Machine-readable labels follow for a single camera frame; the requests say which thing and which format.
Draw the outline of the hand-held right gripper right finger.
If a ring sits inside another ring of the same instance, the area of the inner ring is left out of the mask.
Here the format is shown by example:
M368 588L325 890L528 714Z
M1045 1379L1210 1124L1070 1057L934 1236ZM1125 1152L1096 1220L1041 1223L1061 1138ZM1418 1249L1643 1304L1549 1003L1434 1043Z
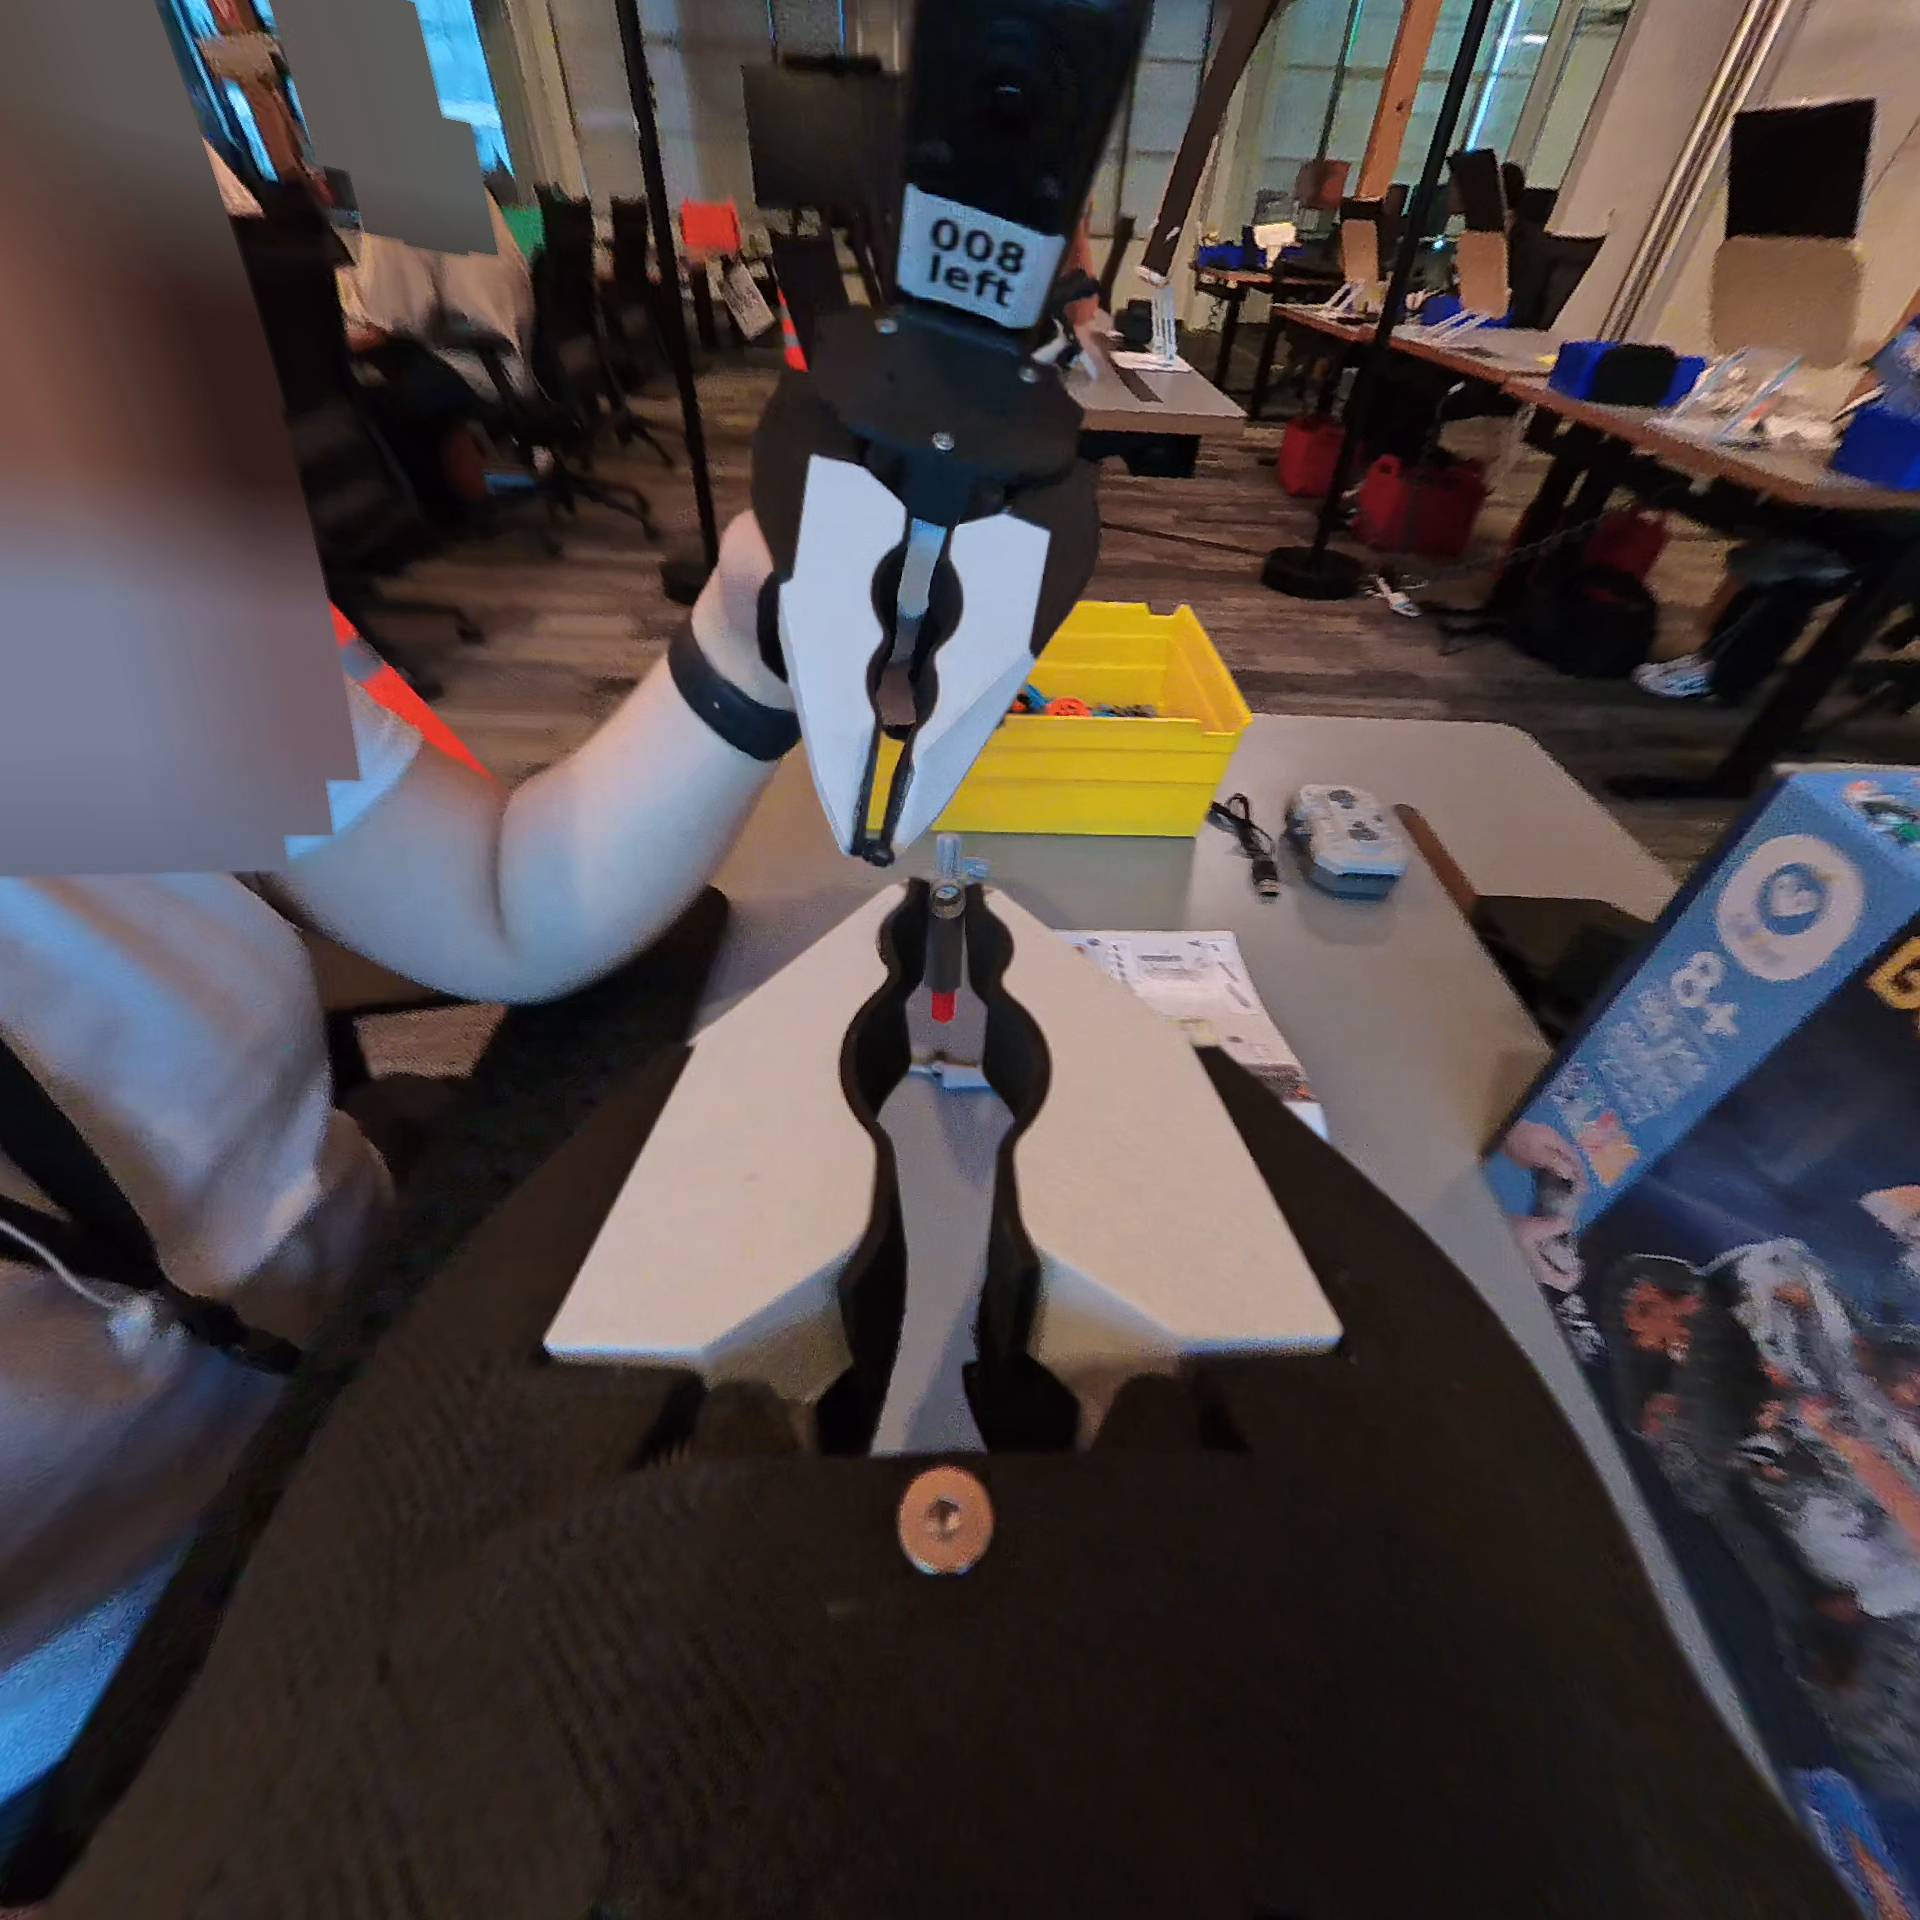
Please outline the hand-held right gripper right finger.
M967 965L1010 1117L971 1400L1091 1404L1190 1360L1336 1348L1337 1313L1216 1088L1238 1063L998 887L969 901ZM1321 1138L1241 1072L1257 1120Z

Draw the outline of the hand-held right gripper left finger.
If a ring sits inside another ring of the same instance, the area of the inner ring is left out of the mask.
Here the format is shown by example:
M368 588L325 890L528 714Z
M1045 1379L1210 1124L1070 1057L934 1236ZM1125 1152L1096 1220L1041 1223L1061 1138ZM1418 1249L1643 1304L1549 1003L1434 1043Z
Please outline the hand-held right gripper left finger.
M841 1049L885 986L881 890L690 1045L544 1333L563 1363L683 1369L815 1404L850 1368L838 1304L874 1216L874 1138Z

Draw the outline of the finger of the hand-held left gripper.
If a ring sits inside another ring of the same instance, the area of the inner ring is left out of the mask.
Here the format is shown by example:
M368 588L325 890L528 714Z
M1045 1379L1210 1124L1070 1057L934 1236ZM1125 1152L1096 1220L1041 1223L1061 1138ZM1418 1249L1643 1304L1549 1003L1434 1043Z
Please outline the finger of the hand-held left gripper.
M1023 517L975 519L952 533L961 608L906 684L914 722L875 831L878 867L891 867L937 824L1026 684L1047 553L1049 535Z
M875 576L906 552L904 501L864 464L808 460L778 635L815 792L843 853L895 853L920 693Z

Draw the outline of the grey axle with red tip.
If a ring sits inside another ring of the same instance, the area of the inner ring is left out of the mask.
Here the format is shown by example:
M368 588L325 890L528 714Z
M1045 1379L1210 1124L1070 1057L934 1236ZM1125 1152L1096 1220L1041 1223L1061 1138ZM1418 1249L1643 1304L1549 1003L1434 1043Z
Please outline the grey axle with red tip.
M921 986L928 995L928 1018L947 1026L957 1020L959 995L967 983L967 917L971 867L961 833L941 833L935 840L935 867L928 882L928 923L923 946ZM981 1063L965 1060L949 1047L927 1047L917 1053L913 1072L931 1080L947 1093L984 1093L990 1080Z

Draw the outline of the person's left forearm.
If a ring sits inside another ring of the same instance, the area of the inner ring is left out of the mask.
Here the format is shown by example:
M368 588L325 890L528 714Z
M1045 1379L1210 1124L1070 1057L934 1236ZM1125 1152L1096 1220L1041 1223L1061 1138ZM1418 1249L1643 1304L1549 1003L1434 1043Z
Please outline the person's left forearm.
M358 779L270 876L312 928L419 986L554 1002L646 952L707 887L775 767L687 709L665 660L575 755L517 789L346 684Z

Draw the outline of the grey desk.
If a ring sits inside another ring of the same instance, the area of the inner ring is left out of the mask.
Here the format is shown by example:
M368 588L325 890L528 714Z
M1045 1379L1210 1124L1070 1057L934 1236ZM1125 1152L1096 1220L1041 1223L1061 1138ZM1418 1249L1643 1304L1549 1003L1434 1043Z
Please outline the grey desk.
M1238 932L1266 1012L1325 1101L1333 1146L1461 1268L1549 1386L1659 1594L1664 1636L1775 1785L1737 1687L1481 1180L1481 1147L1545 1066L1549 1043L1423 860L1379 904L1331 898L1298 873L1286 812L1304 785L1355 785L1413 805L1496 896L1561 893L1655 922L1674 893L1659 863L1529 735L1416 719L1270 714L1241 735L1222 793L1245 793L1281 840L1279 901L1255 896L1239 847L1213 826L1191 840L969 835L967 853L1054 928ZM931 860L928 843L895 873L841 857L809 769L793 757L719 876L733 917L697 1029L889 877L931 873ZM998 1135L962 1100L953 1138L952 1164L937 1159L928 1185L904 1186L914 1229L927 1220L935 1235L934 1281L931 1304L907 1313L907 1373L881 1424L885 1448L961 1433L957 1341L978 1259L945 1235L985 1216Z

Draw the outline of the person's left hand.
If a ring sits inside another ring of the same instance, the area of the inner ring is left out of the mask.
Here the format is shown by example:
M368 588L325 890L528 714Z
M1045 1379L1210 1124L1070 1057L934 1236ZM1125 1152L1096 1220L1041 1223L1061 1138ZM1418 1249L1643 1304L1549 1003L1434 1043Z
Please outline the person's left hand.
M793 714L790 684L762 652L762 591L775 560L752 509L739 513L719 545L719 562L694 613L690 634L707 664L762 706Z

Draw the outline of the pile of toy building parts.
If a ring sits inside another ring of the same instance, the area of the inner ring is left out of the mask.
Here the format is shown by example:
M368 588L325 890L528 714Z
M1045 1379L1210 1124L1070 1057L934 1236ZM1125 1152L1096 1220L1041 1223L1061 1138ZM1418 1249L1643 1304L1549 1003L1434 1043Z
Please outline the pile of toy building parts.
M1000 719L1005 724L1008 722L1025 722L1025 721L1098 721L1098 722L1147 722L1147 724L1199 724L1193 715L1185 711L1168 709L1163 705L1118 705L1118 701L1093 701L1085 700L1074 693L1047 693L1041 684L1026 681L1019 685L1015 697L1008 701L1005 715Z

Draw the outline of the black wristband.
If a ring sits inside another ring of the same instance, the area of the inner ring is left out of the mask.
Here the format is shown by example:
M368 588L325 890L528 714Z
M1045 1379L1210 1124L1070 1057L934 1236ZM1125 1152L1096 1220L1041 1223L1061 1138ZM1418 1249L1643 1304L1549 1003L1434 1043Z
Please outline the black wristband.
M727 679L707 656L687 625L669 644L665 666L687 709L733 752L775 764L800 746L800 721L790 709L768 706Z

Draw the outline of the yellow plastic bin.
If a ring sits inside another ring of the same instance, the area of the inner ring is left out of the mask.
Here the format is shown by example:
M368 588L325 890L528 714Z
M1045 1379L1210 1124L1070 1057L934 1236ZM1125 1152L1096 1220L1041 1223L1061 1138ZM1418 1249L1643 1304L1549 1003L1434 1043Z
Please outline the yellow plastic bin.
M1163 705L1199 724L1000 724L942 833L1193 837L1254 714L1191 607L1085 601L1030 679L1093 701Z

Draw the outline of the small grey table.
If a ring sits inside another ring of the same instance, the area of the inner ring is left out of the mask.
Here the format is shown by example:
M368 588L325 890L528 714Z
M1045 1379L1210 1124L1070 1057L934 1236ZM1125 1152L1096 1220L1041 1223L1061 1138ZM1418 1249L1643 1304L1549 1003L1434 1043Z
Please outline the small grey table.
M1162 363L1115 345L1103 314L1074 340L1063 385L1081 415L1081 460L1118 461L1134 477L1187 480L1203 447L1241 440L1246 411L1183 356Z

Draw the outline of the printed instruction sheet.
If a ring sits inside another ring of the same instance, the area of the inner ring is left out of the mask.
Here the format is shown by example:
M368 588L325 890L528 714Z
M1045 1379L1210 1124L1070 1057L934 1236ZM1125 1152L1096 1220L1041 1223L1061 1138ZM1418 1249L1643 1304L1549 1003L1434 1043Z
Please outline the printed instruction sheet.
M1061 938L1112 981L1216 1049L1328 1141L1328 1116L1306 1066L1270 1016L1231 930L1066 928Z

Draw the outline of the black monitor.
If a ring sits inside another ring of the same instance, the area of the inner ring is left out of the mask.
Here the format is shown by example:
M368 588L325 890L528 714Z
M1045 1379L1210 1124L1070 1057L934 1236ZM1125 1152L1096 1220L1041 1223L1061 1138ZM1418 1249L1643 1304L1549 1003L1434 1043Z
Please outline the black monitor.
M899 207L906 80L875 64L744 64L752 201L762 211Z

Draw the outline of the black floor stand pole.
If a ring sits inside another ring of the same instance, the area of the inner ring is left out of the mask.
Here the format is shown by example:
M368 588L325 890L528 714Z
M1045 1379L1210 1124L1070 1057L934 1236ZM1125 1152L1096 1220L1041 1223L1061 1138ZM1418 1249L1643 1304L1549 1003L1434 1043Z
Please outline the black floor stand pole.
M616 27L619 37L619 52L632 97L632 116L637 124L643 201L647 208L647 225L653 233L653 250L657 261L657 327L673 365L682 436L689 460L689 477L694 491L694 508L697 522L697 541L661 560L661 586L665 599L679 608L694 608L710 579L717 573L720 560L720 529L713 501L713 477L710 468L710 447L705 433L705 410L699 400L699 385L694 365L694 349L687 323L687 297L682 289L682 250L675 232L673 207L665 192L665 160L657 119L657 89L650 69L646 34L639 2L614 2Z
M1362 591L1366 565L1336 541L1341 529L1344 525L1343 501L1362 453L1366 428L1369 426L1369 416L1375 411L1376 385L1385 371L1385 360L1403 316L1418 250L1427 229L1427 216L1431 211L1441 175L1446 171L1446 162L1453 154L1456 121L1461 116L1493 11L1493 2L1470 2L1456 58L1448 76L1448 92L1434 116L1424 169L1409 196L1407 225L1395 253L1393 275L1384 289L1376 332L1354 373L1352 396L1343 416L1343 443L1336 458L1328 497L1321 504L1312 540L1309 545L1279 545L1265 557L1262 586L1272 592L1309 603L1336 603L1354 599Z

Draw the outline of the black office chair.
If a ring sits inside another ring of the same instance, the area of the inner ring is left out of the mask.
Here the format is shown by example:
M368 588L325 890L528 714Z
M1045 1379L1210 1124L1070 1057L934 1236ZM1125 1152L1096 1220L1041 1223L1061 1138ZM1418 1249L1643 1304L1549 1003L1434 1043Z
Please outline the black office chair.
M650 498L591 472L586 420L541 389L505 333L440 317L425 338L351 327L349 348L376 433L440 529L478 533L517 504L551 522L598 506L658 538Z

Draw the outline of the grey toy remote control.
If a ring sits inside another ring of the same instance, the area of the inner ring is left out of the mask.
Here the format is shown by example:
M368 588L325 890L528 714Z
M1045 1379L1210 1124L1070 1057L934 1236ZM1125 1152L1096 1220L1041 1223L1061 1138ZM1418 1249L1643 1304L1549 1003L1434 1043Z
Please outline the grey toy remote control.
M1411 865L1400 819L1352 785L1304 785L1288 805L1288 840L1309 882L1331 898L1384 901Z

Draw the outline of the brown wooden stick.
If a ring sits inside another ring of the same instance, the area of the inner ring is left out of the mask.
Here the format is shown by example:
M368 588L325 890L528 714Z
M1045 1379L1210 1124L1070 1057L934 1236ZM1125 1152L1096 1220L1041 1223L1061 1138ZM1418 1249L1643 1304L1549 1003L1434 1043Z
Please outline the brown wooden stick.
M1413 805L1400 802L1395 805L1395 812L1409 842L1421 851L1424 865L1430 867L1439 884L1446 890L1455 911L1469 923L1478 923L1481 893L1472 877L1456 863L1439 831L1434 831L1427 817Z

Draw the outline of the dark chair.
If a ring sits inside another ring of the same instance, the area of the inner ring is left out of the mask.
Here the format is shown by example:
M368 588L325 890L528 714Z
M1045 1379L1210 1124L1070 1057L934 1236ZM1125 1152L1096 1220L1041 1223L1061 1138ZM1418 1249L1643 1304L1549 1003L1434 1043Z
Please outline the dark chair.
M1651 935L1611 904L1576 898L1479 896L1469 922L1550 1045L1578 1029Z

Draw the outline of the blue toy robot box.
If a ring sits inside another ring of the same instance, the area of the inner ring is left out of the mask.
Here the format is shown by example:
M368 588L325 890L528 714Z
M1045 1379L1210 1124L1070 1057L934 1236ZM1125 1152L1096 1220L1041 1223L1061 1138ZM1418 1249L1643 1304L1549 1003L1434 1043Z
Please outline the blue toy robot box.
M1771 1771L1917 1915L1917 769L1777 775L1483 1168Z

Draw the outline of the black backpack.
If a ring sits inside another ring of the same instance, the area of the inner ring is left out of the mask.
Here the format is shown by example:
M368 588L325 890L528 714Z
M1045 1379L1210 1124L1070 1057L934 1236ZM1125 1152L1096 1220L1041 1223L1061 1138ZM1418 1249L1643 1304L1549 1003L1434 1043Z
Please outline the black backpack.
M1526 658L1578 681L1627 681L1658 634L1659 603L1637 573L1568 553L1536 565L1512 621Z

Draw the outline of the person's white shirt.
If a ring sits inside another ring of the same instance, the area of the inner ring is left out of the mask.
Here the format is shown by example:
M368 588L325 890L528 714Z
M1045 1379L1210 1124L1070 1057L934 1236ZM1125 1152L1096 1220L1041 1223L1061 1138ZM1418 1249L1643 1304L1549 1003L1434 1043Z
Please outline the person's white shirt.
M394 1205L336 1109L305 948L230 876L5 881L5 1041L85 1135L173 1283L306 1345ZM5 1661L181 1545L281 1383L5 1263Z

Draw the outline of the blue storage bin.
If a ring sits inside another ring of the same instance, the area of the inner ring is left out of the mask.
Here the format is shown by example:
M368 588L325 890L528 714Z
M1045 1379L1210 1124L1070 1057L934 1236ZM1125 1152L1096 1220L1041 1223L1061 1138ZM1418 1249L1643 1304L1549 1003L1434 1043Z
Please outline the blue storage bin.
M1704 354L1659 344L1561 344L1549 389L1574 400L1627 410L1674 410L1709 371Z
M1882 400L1849 415L1832 468L1873 490L1918 491L1918 415Z

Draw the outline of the long brown work table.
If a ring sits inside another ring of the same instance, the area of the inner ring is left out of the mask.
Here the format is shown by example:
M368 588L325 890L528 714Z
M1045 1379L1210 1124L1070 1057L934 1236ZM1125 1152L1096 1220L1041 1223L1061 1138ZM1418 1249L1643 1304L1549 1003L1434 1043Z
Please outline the long brown work table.
M1917 613L1917 491L1839 474L1803 449L1721 442L1696 419L1561 394L1542 369L1496 356L1519 344L1517 333L1498 333L1470 353L1461 333L1435 327L1407 327L1385 344L1398 369L1446 373L1529 410L1522 440L1550 458L1483 603L1472 611L1478 629L1512 621L1534 562L1565 545L1584 545L1617 495L1727 538L1809 538L1854 570L1840 608L1787 664L1712 769L1606 781L1609 796L1633 802L1743 801L1775 764L1814 752L1824 701L1890 635L1896 618Z

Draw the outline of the black square board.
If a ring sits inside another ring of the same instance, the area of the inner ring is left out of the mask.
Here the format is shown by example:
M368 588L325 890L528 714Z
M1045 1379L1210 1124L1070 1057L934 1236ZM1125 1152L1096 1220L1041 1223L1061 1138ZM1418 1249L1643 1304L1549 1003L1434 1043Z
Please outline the black square board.
M1727 239L1858 239L1873 99L1743 109L1727 155Z

